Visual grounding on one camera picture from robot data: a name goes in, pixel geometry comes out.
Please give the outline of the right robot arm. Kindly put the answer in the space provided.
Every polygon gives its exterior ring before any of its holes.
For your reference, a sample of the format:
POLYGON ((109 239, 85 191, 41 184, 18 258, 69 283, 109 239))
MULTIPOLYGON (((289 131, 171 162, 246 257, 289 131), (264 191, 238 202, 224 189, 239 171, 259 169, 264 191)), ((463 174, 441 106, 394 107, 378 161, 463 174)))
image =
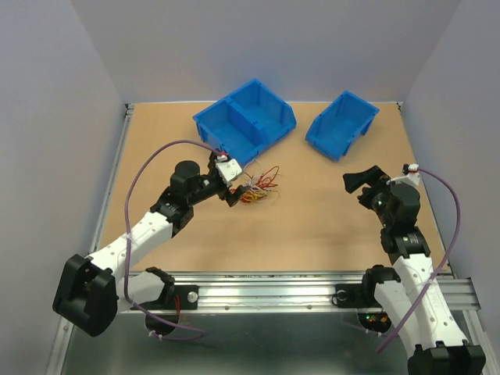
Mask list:
POLYGON ((399 338, 410 374, 480 374, 486 355, 466 338, 454 320, 436 280, 430 247, 416 225, 420 212, 418 186, 422 169, 405 164, 402 175, 389 177, 379 166, 343 176, 345 190, 362 193, 358 202, 377 214, 380 242, 391 265, 373 266, 355 289, 342 287, 337 305, 378 305, 393 330, 377 348, 385 351, 399 338))

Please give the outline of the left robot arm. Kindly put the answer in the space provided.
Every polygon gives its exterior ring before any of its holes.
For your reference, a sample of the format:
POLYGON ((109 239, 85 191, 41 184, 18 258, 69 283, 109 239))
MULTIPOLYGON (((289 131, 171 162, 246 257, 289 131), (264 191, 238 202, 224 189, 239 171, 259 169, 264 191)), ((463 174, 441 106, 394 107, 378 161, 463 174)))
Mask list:
POLYGON ((122 311, 150 302, 158 308, 179 308, 173 276, 149 267, 132 277, 130 268, 183 230, 198 203, 216 196, 229 206, 236 205, 247 189, 232 186, 242 173, 238 161, 228 155, 212 153, 206 174, 194 161, 179 162, 169 186, 125 234, 90 255, 73 255, 66 261, 53 311, 96 337, 122 311))

